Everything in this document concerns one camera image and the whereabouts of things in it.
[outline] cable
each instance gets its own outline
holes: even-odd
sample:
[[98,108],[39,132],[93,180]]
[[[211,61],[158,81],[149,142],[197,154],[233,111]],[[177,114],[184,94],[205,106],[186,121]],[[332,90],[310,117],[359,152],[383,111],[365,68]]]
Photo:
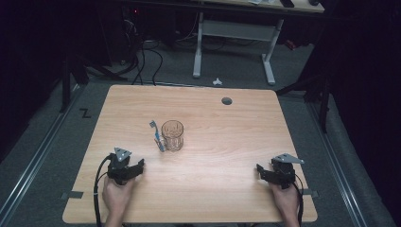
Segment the cable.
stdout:
[[142,77],[141,77],[141,72],[142,72],[142,70],[143,70],[144,67],[145,67],[144,44],[141,45],[141,50],[142,50],[142,60],[143,60],[142,67],[141,67],[141,69],[138,71],[138,74],[136,75],[136,77],[133,79],[131,85],[135,84],[135,82],[136,82],[136,80],[137,80],[138,78],[141,79],[141,85],[144,85],[143,82],[142,82]]
[[99,178],[99,174],[101,171],[101,168],[103,167],[104,163],[106,163],[107,160],[112,160],[112,156],[108,155],[106,158],[104,158],[104,160],[101,162],[98,170],[97,170],[97,174],[95,177],[95,185],[94,185],[94,207],[95,207],[95,215],[96,215],[96,225],[97,227],[101,227],[101,219],[100,219],[100,211],[99,211],[99,200],[98,200],[98,183],[100,178],[104,175],[102,174],[101,177]]
[[160,57],[160,64],[159,64],[159,67],[156,69],[156,72],[154,72],[153,76],[151,77],[151,81],[153,82],[153,85],[156,86],[156,82],[154,81],[154,78],[156,77],[157,72],[159,72],[160,68],[162,67],[162,64],[163,64],[163,57],[162,57],[161,54],[159,54],[159,53],[158,53],[157,51],[155,51],[155,50],[149,49],[148,51],[151,51],[151,52],[153,52],[153,53],[159,55],[159,57]]
[[81,56],[78,56],[78,58],[81,59],[81,61],[83,61],[84,64],[86,64],[87,66],[92,66],[98,72],[101,73],[101,74],[98,74],[87,68],[87,72],[89,74],[97,76],[97,77],[105,77],[106,76],[108,78],[116,79],[116,80],[127,80],[126,78],[121,78],[119,76],[130,72],[132,69],[134,69],[137,66],[138,60],[136,57],[136,51],[138,49],[137,44],[139,44],[139,41],[136,41],[136,39],[138,39],[138,37],[140,38],[140,35],[137,34],[137,28],[135,26],[135,23],[132,22],[131,15],[129,15],[129,16],[130,16],[130,18],[129,17],[123,18],[123,23],[124,23],[124,27],[125,27],[125,36],[128,41],[128,51],[129,51],[128,59],[131,59],[131,64],[127,68],[114,73],[114,72],[111,72],[111,71],[107,70],[106,68],[102,67],[101,65],[96,65],[95,63],[90,62],[86,59],[83,59]]
[[182,46],[182,47],[192,47],[197,45],[197,41],[191,41],[191,39],[197,38],[198,36],[192,36],[187,38],[186,40],[180,40],[179,42],[176,42],[176,45]]
[[[219,40],[219,38],[209,38],[208,40]],[[202,45],[202,48],[204,48],[205,50],[210,50],[210,51],[217,51],[217,50],[220,50],[221,48],[223,48],[225,45],[226,45],[226,43],[227,43],[227,39],[226,38],[223,38],[223,42],[222,42],[222,44],[221,44],[221,46],[220,47],[218,47],[218,48],[215,48],[215,49],[210,49],[210,48],[207,48],[206,46],[204,46],[204,45]]]
[[188,40],[188,39],[192,39],[193,37],[197,37],[196,35],[193,35],[193,36],[191,36],[191,35],[194,32],[195,27],[197,26],[197,21],[198,21],[199,15],[200,14],[197,12],[197,15],[195,16],[194,25],[192,26],[191,31],[189,31],[189,33],[184,38],[182,38],[180,40],[176,40],[176,42],[185,41],[185,40]]
[[297,189],[298,199],[300,201],[300,209],[298,211],[298,222],[301,226],[302,225],[302,215],[304,214],[304,184],[302,183],[302,181],[301,181],[300,177],[298,177],[298,175],[295,174],[295,176],[298,178],[298,180],[301,183],[301,191],[295,182],[292,183],[295,186],[295,188]]

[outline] metal bracket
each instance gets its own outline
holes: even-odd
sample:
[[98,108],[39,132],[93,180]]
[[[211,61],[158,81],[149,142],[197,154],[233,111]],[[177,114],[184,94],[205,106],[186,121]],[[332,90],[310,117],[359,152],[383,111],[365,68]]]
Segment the metal bracket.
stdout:
[[115,155],[117,155],[118,162],[124,161],[126,158],[130,157],[132,152],[122,149],[122,148],[114,148]]
[[294,156],[284,153],[280,154],[276,157],[273,158],[274,160],[280,162],[280,163],[293,163],[293,164],[304,164],[304,160],[295,158]]

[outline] black hole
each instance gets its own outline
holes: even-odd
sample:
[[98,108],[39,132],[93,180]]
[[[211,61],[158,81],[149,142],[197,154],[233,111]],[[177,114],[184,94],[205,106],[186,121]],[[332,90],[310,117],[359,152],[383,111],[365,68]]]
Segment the black hole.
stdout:
[[233,103],[233,101],[232,101],[229,97],[224,97],[224,98],[221,100],[221,102],[222,102],[224,105],[231,105],[231,104]]

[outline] wooden table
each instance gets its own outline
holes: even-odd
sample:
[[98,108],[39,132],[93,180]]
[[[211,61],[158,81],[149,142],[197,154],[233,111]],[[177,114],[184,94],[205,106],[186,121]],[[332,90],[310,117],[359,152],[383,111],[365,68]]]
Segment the wooden table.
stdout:
[[[229,97],[233,103],[224,105]],[[153,140],[167,120],[184,126],[179,151],[160,152]],[[137,177],[127,223],[274,222],[281,217],[267,182],[256,164],[265,168],[276,155],[297,156],[277,96],[269,90],[112,86],[97,121],[63,220],[96,222],[93,185],[101,161],[114,147],[132,152],[135,165],[145,159]],[[307,188],[300,165],[294,165]],[[100,214],[108,215],[99,183]],[[305,196],[303,221],[317,213]]]

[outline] metal rail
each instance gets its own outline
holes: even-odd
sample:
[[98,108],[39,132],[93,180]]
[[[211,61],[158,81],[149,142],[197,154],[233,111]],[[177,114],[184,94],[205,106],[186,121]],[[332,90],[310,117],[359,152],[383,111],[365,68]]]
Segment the metal rail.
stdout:
[[325,146],[325,151],[327,154],[327,159],[329,161],[331,170],[333,172],[334,179],[337,182],[342,199],[344,200],[345,206],[348,209],[350,218],[354,223],[354,226],[366,227],[368,226],[365,218],[357,204],[357,198],[355,197],[354,191],[352,190],[347,178],[341,168],[340,162],[337,159],[336,153],[331,146],[330,140],[326,133],[323,132],[321,125],[319,123],[319,114],[315,106],[312,103],[307,102],[306,107],[309,113],[312,115],[313,122],[315,123],[316,129],[319,131],[319,135]]
[[18,183],[14,186],[14,189],[9,194],[6,202],[4,203],[3,207],[0,210],[0,226],[7,226],[9,221],[12,218],[15,210],[17,209],[18,205],[20,204],[21,200],[23,199],[25,193],[29,189],[30,185],[32,184],[33,180],[36,177],[39,169],[41,168],[44,159],[46,158],[47,154],[50,151],[50,146],[55,138],[55,135],[59,131],[62,123],[64,122],[66,116],[71,110],[74,102],[78,99],[81,95],[83,88],[79,88],[77,85],[74,88],[74,95],[73,99],[65,110],[64,113],[59,113],[58,117],[56,118],[55,122],[51,126],[50,130],[47,132],[44,140],[40,144],[39,148],[36,150],[32,160],[29,162],[26,170],[22,174],[21,178],[19,179]]

